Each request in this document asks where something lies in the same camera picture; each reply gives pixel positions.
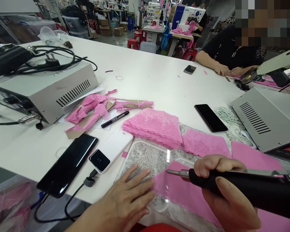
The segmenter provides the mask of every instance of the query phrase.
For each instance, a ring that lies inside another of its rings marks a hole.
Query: black smartphone
[[[62,197],[97,142],[88,134],[75,139],[36,187],[55,198]]]
[[[199,114],[212,132],[221,132],[228,130],[228,128],[223,124],[223,122],[218,118],[218,116],[207,104],[195,105],[194,107],[199,112]]]
[[[188,65],[188,66],[185,68],[184,72],[185,72],[185,73],[192,74],[192,73],[195,71],[195,69],[196,69],[196,67],[191,66],[191,65]]]

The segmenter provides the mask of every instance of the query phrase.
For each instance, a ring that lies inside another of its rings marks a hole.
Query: machine knob
[[[33,107],[33,105],[27,101],[19,103],[18,106],[22,107],[24,110],[28,110]]]
[[[15,97],[5,98],[5,99],[3,99],[3,101],[9,105],[13,105],[13,104],[18,103],[18,99]]]

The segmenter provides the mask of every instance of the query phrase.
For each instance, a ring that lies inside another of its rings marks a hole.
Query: gray metal machine box
[[[71,58],[55,55],[60,64]],[[43,59],[31,61],[35,65]],[[54,123],[73,106],[73,102],[98,86],[92,65],[80,61],[59,72],[40,72],[30,75],[1,76],[0,103],[19,112],[36,112],[47,123]]]
[[[254,87],[231,105],[261,152],[290,160],[290,94]]]

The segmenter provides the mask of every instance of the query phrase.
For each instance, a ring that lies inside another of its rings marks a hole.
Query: ventilation grille
[[[65,105],[72,102],[74,99],[76,99],[82,92],[84,92],[88,87],[90,86],[90,83],[88,80],[85,80],[83,83],[76,86],[71,91],[67,92],[65,95],[63,95],[61,98],[59,98],[56,102],[61,106],[64,107]]]
[[[248,104],[248,102],[241,105],[240,108],[258,134],[271,131],[260,116],[255,112],[255,110]]]

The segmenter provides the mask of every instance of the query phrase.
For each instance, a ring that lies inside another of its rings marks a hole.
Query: black marker pen
[[[125,111],[124,113],[122,113],[122,114],[116,116],[115,118],[113,118],[113,119],[107,121],[106,123],[103,123],[103,124],[101,125],[101,127],[102,127],[102,128],[105,128],[105,127],[107,127],[108,125],[112,124],[113,122],[117,121],[118,119],[121,119],[122,117],[126,116],[127,114],[129,114],[129,111]]]

